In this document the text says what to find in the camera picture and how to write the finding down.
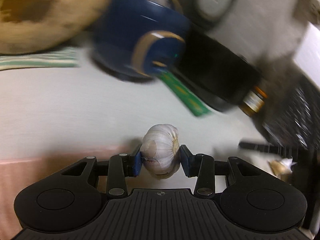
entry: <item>white countertop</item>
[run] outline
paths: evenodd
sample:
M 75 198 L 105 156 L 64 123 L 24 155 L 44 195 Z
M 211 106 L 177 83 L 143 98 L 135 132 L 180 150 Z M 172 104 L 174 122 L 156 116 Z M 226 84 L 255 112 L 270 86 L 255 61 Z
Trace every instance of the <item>white countertop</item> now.
M 132 145 L 159 123 L 177 127 L 193 153 L 230 156 L 243 138 L 264 141 L 238 108 L 195 117 L 161 81 L 122 82 L 98 69 L 89 49 L 78 55 L 78 68 L 0 72 L 0 159 Z M 164 181 L 145 178 L 154 187 L 190 185 L 182 169 Z

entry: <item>metal screw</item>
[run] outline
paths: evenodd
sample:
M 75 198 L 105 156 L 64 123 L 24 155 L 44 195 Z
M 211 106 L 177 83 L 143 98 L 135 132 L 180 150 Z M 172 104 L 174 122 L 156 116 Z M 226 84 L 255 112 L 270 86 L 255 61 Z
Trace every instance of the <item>metal screw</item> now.
M 114 187 L 111 190 L 109 190 L 109 194 L 113 195 L 113 196 L 120 196 L 124 193 L 124 190 L 122 188 L 119 187 Z
M 209 196 L 210 194 L 213 193 L 213 190 L 207 187 L 201 187 L 197 190 L 198 194 L 203 195 L 203 196 Z

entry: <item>black container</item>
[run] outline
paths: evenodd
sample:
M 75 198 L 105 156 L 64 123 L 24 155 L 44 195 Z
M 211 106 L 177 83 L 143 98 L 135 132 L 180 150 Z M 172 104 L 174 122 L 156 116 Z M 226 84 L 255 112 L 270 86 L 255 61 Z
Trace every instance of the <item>black container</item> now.
M 205 34 L 192 30 L 186 45 L 186 52 L 172 72 L 217 111 L 241 104 L 261 79 L 256 68 Z

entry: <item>small brown bottle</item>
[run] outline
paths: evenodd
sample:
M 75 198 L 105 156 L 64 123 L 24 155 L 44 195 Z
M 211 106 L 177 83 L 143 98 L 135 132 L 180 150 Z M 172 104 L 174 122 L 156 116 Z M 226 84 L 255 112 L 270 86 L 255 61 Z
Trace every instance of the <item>small brown bottle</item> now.
M 253 116 L 260 111 L 265 103 L 265 99 L 268 98 L 266 93 L 259 87 L 255 86 L 244 98 L 240 109 L 248 116 Z

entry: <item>green packet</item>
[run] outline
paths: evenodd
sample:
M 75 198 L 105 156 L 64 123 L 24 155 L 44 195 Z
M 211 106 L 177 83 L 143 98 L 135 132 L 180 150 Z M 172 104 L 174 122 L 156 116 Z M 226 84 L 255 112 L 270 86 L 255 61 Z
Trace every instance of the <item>green packet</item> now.
M 186 107 L 195 115 L 201 116 L 211 111 L 196 97 L 185 85 L 183 85 L 172 73 L 166 72 L 159 76 L 177 97 L 185 104 Z

